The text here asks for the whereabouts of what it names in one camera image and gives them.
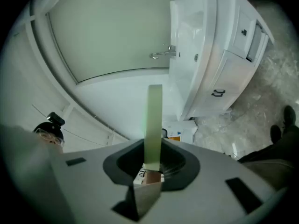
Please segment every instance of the shoe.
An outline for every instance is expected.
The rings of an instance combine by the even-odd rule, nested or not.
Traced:
[[[296,122],[296,113],[292,107],[287,105],[284,110],[284,129],[287,129],[288,127],[295,125]]]
[[[270,137],[273,144],[281,139],[281,131],[277,125],[272,125],[270,129]]]

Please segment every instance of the floor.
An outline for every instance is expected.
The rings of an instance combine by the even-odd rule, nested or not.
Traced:
[[[195,145],[238,160],[271,144],[270,127],[282,127],[282,111],[290,104],[299,117],[299,40],[292,23],[275,3],[256,3],[257,11],[273,33],[251,82],[220,116],[196,118]]]

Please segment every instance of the green tape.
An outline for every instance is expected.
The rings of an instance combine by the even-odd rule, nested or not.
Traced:
[[[148,88],[144,138],[144,168],[159,171],[162,130],[162,85]]]

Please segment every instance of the sink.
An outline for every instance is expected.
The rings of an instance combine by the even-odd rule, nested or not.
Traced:
[[[176,46],[177,55],[170,59],[169,76],[179,121],[184,120],[192,105],[213,45],[216,4],[210,6],[208,1],[170,2],[171,45]]]

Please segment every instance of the faucet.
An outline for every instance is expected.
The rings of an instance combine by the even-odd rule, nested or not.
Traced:
[[[175,46],[168,46],[168,51],[160,53],[160,52],[156,52],[156,53],[151,53],[149,56],[150,58],[153,59],[159,59],[159,57],[157,55],[164,55],[164,56],[176,56],[177,52],[176,52],[176,47]]]

